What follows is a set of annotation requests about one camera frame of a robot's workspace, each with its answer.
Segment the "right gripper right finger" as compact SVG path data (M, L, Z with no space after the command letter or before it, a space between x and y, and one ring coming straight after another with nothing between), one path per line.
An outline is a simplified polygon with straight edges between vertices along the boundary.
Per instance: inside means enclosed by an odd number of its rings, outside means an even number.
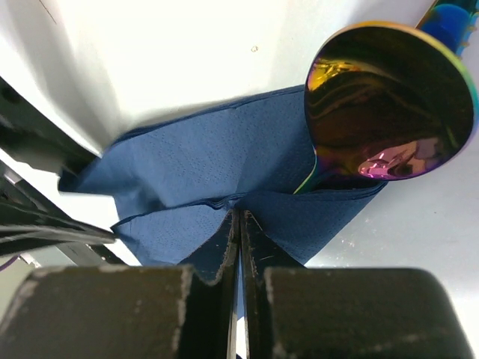
M239 213L249 358L471 358L445 288L410 268L308 269Z

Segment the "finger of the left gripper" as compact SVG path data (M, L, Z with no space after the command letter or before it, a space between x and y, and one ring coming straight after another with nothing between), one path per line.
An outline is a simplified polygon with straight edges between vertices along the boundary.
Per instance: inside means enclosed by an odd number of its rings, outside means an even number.
M29 101L1 81L1 151L37 170L78 174L96 156L76 143ZM1 255L57 247L77 266L120 265L107 230L72 219L1 162Z

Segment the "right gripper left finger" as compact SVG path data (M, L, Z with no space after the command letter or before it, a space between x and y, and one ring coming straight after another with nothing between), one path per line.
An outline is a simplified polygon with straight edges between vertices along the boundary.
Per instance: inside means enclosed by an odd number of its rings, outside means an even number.
M1 321L3 358L234 358L240 219L175 266L46 267Z

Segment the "dark blue paper napkin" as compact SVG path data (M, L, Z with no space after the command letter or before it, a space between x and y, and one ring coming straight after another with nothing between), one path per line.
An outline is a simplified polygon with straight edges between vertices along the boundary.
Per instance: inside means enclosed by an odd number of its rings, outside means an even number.
M296 190L314 165L295 86L134 129L63 192L114 198L115 231L144 266L177 264L202 246L232 209L249 211L301 263L316 255L384 187L326 181Z

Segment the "iridescent rainbow spoon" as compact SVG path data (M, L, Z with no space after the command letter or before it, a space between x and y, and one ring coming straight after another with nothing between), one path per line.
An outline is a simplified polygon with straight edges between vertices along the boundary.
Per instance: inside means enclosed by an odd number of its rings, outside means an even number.
M398 181L456 157L478 127L478 94L465 65L416 28L363 22L332 35L305 83L315 162L298 187L340 176Z

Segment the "iridescent rainbow knife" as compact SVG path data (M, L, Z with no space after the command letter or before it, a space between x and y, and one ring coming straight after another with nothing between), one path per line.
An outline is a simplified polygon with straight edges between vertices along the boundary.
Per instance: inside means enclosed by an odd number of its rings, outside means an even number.
M477 0L441 0L430 6L416 28L461 56L469 46L471 34L477 30L477 20Z

